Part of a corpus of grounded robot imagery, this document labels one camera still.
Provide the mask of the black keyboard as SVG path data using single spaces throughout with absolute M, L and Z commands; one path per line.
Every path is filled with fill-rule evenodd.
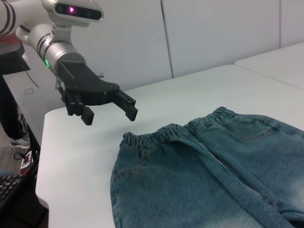
M 25 175 L 0 175 L 0 212 L 13 198 L 15 192 L 22 186 Z

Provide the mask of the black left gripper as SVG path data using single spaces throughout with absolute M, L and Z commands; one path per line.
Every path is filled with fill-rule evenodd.
M 94 113 L 87 107 L 111 101 L 121 108 L 130 121 L 135 121 L 136 100 L 120 90 L 117 84 L 100 79 L 85 63 L 62 61 L 58 76 L 64 84 L 61 99 L 69 116 L 80 116 L 85 125 L 92 125 Z

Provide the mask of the white sneaker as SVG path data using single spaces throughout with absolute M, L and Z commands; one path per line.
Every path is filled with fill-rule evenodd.
M 22 149 L 28 149 L 30 147 L 30 141 L 24 140 L 24 139 L 17 139 L 10 141 L 11 147 L 19 147 Z

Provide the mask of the blue denim shorts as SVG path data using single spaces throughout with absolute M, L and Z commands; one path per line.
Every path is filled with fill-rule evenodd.
M 304 131 L 219 107 L 125 133 L 110 196 L 115 228 L 304 228 Z

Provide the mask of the person's dark trouser leg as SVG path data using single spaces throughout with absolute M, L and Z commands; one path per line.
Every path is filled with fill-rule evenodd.
M 13 101 L 0 100 L 0 123 L 9 138 L 17 140 L 22 137 L 18 111 Z

